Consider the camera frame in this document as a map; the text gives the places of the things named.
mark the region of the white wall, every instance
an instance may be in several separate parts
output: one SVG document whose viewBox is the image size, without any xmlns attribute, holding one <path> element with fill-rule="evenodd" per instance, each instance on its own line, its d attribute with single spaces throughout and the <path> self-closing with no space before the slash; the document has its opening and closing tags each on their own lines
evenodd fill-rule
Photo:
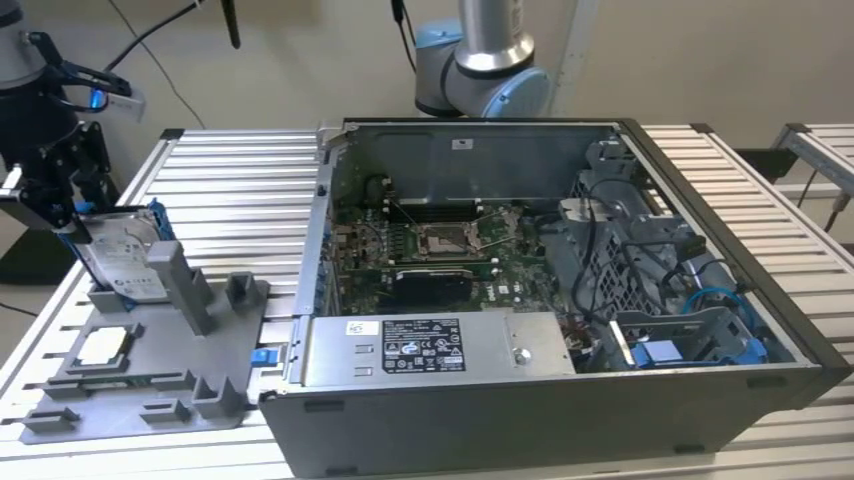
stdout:
<svg viewBox="0 0 854 480">
<path fill-rule="evenodd" d="M 854 121 L 854 1 L 600 0 L 571 116 L 704 122 L 735 146 Z"/>
<path fill-rule="evenodd" d="M 191 0 L 116 0 L 137 31 Z M 21 0 L 64 56 L 103 68 L 131 40 L 107 0 Z M 147 42 L 208 128 L 311 128 L 324 118 L 409 116 L 413 77 L 388 0 L 239 0 L 243 48 L 232 50 L 217 1 Z M 535 0 L 524 24 L 538 63 L 556 72 L 574 1 Z M 409 0 L 415 25 L 456 16 L 455 0 Z M 197 128 L 144 50 L 116 69 L 148 100 L 144 123 L 99 116 L 120 181 L 132 178 L 160 132 Z"/>
</svg>

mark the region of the blue cable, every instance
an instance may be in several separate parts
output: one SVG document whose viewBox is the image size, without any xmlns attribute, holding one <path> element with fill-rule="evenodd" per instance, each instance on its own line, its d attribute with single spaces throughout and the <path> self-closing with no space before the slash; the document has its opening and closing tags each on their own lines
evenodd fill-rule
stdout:
<svg viewBox="0 0 854 480">
<path fill-rule="evenodd" d="M 756 325 L 756 321 L 752 315 L 752 309 L 750 308 L 750 305 L 747 305 L 747 302 L 744 302 L 742 297 L 739 297 L 732 290 L 727 290 L 726 288 L 707 287 L 694 292 L 694 295 L 688 297 L 688 301 L 684 302 L 684 307 L 682 307 L 682 314 L 684 315 L 691 311 L 691 305 L 694 305 L 694 302 L 696 301 L 696 299 L 703 295 L 706 295 L 707 293 L 719 293 L 722 295 L 726 295 L 728 298 L 731 298 L 735 301 L 735 303 L 738 303 L 738 305 L 744 310 L 744 313 L 747 314 L 747 318 L 750 319 L 750 325 L 747 326 L 747 330 L 752 332 L 752 329 Z"/>
</svg>

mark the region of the motherboard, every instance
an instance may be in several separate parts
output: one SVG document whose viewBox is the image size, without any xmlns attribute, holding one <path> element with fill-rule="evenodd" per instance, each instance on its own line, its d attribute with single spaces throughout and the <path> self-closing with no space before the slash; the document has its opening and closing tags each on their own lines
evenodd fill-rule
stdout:
<svg viewBox="0 0 854 480">
<path fill-rule="evenodd" d="M 563 303 L 522 205 L 351 208 L 339 214 L 333 238 L 343 315 L 538 312 Z"/>
</svg>

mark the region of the workbench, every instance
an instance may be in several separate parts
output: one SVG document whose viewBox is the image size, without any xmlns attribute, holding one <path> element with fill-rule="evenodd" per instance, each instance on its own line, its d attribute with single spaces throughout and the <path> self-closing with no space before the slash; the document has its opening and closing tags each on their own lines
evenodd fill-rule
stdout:
<svg viewBox="0 0 854 480">
<path fill-rule="evenodd" d="M 819 330 L 854 362 L 854 259 L 707 129 L 644 127 Z M 313 131 L 167 131 L 120 203 L 167 205 L 192 266 L 209 281 L 251 270 L 269 281 L 263 345 L 289 339 L 315 185 Z M 91 312 L 77 264 L 0 370 L 0 478 L 287 478 L 257 410 L 233 430 L 28 446 L 33 408 Z M 253 369 L 251 392 L 280 371 Z M 766 416 L 715 455 L 568 465 L 443 478 L 808 478 L 854 472 L 854 378 L 800 411 Z"/>
</svg>

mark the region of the green circuit board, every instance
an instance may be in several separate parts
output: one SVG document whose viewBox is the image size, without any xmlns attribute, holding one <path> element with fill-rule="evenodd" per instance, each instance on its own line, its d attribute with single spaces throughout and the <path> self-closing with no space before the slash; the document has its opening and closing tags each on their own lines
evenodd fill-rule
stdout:
<svg viewBox="0 0 854 480">
<path fill-rule="evenodd" d="M 376 210 L 341 212 L 333 229 L 340 313 L 385 313 L 396 275 L 425 270 L 471 272 L 471 296 L 447 311 L 554 310 L 556 281 L 524 223 L 522 208 L 508 204 L 485 206 L 469 222 L 389 223 Z M 419 313 L 419 307 L 389 313 Z"/>
</svg>

